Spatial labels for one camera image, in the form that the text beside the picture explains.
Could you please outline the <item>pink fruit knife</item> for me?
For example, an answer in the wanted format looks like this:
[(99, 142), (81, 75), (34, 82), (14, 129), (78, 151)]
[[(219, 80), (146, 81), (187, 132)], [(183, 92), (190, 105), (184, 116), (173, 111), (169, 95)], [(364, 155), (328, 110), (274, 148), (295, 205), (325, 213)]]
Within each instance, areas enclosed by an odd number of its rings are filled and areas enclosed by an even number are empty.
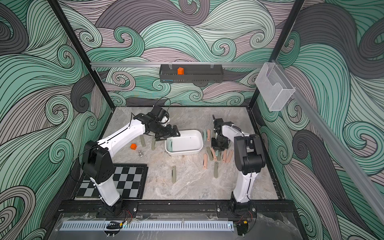
[(213, 160), (215, 162), (217, 162), (218, 160), (217, 160), (216, 152), (215, 152), (215, 150), (213, 148), (211, 148), (211, 153), (212, 153), (212, 156), (213, 156)]

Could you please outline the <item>white storage box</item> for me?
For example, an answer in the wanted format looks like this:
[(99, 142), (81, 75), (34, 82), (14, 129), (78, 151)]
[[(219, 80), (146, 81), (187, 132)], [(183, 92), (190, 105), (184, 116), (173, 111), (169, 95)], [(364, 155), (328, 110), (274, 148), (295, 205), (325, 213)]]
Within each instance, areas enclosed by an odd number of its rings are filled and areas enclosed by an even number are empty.
[(203, 136), (198, 130), (183, 130), (180, 131), (180, 137), (168, 138), (172, 140), (173, 151), (167, 150), (167, 140), (165, 141), (165, 150), (170, 156), (182, 156), (198, 154), (204, 146)]

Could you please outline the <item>olive knife box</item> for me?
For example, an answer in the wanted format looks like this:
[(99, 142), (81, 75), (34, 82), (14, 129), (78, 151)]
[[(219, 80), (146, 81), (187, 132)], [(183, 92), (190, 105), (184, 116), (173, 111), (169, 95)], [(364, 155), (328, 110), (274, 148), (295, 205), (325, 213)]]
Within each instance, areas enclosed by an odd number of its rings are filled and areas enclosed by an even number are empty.
[(177, 180), (177, 169), (176, 166), (172, 166), (172, 183), (174, 184)]

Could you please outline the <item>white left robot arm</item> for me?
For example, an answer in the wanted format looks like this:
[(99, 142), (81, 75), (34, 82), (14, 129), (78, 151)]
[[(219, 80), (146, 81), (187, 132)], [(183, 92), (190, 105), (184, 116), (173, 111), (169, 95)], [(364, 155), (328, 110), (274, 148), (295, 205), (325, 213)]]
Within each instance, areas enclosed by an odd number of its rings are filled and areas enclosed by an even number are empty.
[(142, 135), (153, 133), (156, 141), (180, 137), (177, 126), (168, 124), (168, 119), (167, 113), (140, 113), (132, 116), (130, 123), (110, 136), (85, 144), (81, 169), (89, 176), (105, 208), (112, 216), (118, 217), (124, 212), (122, 197), (113, 180), (115, 168), (112, 157), (132, 140)]

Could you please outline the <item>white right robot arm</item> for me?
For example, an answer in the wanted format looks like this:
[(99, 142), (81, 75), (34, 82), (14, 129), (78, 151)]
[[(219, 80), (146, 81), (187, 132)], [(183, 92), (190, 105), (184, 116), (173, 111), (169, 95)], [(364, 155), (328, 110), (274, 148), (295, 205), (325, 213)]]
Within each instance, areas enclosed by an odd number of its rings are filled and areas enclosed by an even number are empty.
[(211, 152), (222, 161), (234, 160), (238, 170), (237, 183), (231, 193), (229, 204), (234, 216), (254, 214), (256, 205), (251, 200), (251, 190), (257, 175), (266, 165), (262, 140), (257, 134), (245, 133), (233, 122), (213, 118)]

